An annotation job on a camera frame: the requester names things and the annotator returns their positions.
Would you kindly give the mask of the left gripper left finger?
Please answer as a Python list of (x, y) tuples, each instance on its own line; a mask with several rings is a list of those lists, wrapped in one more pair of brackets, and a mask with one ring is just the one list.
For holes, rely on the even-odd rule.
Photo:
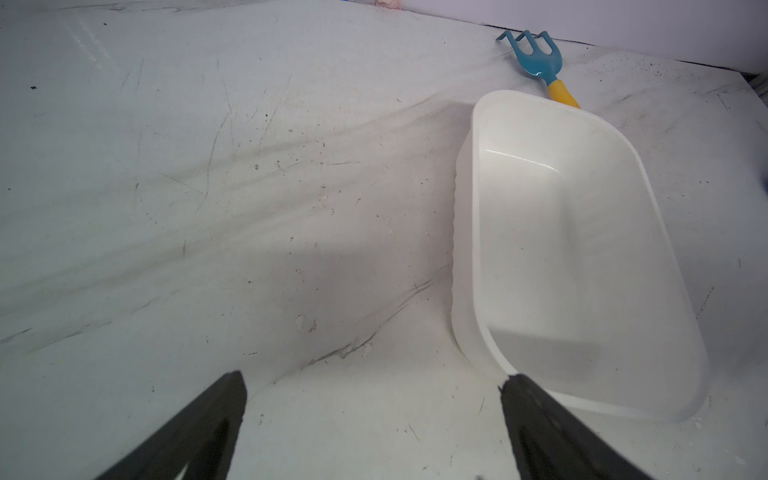
[(247, 403), (241, 372), (214, 382), (101, 479), (224, 479)]

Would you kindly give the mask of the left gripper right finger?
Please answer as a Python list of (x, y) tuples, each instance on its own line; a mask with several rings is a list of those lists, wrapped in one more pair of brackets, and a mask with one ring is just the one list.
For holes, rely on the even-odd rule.
[(522, 479), (651, 478), (528, 376), (508, 377), (500, 399)]

